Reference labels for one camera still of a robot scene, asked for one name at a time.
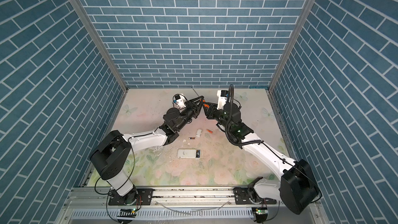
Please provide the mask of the orange handled screwdriver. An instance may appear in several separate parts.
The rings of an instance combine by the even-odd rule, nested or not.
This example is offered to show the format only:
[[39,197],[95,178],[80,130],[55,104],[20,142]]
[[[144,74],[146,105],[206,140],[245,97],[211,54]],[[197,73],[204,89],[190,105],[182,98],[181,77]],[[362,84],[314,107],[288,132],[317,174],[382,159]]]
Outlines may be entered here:
[[197,93],[197,91],[192,87],[192,90],[195,92],[195,94],[197,95],[197,96],[200,96],[198,93]]

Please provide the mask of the white battery cover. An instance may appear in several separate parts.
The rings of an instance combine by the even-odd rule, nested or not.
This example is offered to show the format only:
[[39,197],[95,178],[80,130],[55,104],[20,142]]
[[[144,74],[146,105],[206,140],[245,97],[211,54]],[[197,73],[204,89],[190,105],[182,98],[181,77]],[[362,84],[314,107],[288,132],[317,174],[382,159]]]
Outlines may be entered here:
[[201,134],[202,134],[202,129],[197,129],[196,137],[199,138],[201,136]]

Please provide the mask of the white remote control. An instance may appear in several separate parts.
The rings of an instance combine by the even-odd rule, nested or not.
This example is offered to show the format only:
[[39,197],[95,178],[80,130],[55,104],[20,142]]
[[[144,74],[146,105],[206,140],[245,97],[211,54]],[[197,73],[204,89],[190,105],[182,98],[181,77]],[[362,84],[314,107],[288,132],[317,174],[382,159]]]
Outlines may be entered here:
[[177,158],[179,159],[200,159],[201,151],[199,149],[178,149]]

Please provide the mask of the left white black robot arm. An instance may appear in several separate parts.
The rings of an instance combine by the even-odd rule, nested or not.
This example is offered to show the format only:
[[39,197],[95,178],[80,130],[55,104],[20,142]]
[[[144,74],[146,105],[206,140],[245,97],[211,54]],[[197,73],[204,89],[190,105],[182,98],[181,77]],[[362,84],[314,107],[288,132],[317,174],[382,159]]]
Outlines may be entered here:
[[204,97],[186,100],[182,94],[176,94],[173,103],[178,107],[170,108],[163,116],[163,124],[155,130],[139,134],[122,134],[114,130],[92,150],[89,159],[100,178],[110,184],[112,193],[120,197],[135,195],[131,174],[123,170],[128,156],[135,155],[136,151],[173,143],[183,127],[199,116]]

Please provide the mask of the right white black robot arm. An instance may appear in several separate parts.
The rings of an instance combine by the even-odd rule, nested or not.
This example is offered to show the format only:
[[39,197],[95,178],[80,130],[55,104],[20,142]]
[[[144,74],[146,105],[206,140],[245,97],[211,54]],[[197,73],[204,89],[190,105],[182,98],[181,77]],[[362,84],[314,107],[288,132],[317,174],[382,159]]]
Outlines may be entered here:
[[227,103],[218,108],[215,103],[205,103],[203,110],[207,119],[217,121],[232,145],[255,156],[277,177],[275,183],[261,176],[252,181],[247,186],[252,202],[273,199],[299,215],[321,196],[310,164],[303,159],[296,161],[267,144],[243,123],[236,104]]

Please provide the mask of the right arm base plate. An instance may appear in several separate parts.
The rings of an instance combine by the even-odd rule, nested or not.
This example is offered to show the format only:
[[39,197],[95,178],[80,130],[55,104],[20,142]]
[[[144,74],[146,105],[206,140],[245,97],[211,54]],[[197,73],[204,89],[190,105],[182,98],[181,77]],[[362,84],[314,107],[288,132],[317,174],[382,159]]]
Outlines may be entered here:
[[235,204],[249,205],[249,204],[277,204],[277,201],[270,198],[260,198],[252,188],[248,187],[234,187],[233,195]]

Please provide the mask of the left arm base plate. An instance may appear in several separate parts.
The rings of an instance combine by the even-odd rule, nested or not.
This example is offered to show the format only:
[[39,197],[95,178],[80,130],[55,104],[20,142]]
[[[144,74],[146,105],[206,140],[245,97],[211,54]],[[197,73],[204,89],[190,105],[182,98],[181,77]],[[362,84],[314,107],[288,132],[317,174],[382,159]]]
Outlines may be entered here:
[[110,191],[110,206],[146,206],[152,201],[154,190],[152,188],[133,188],[125,196],[120,196],[114,189]]

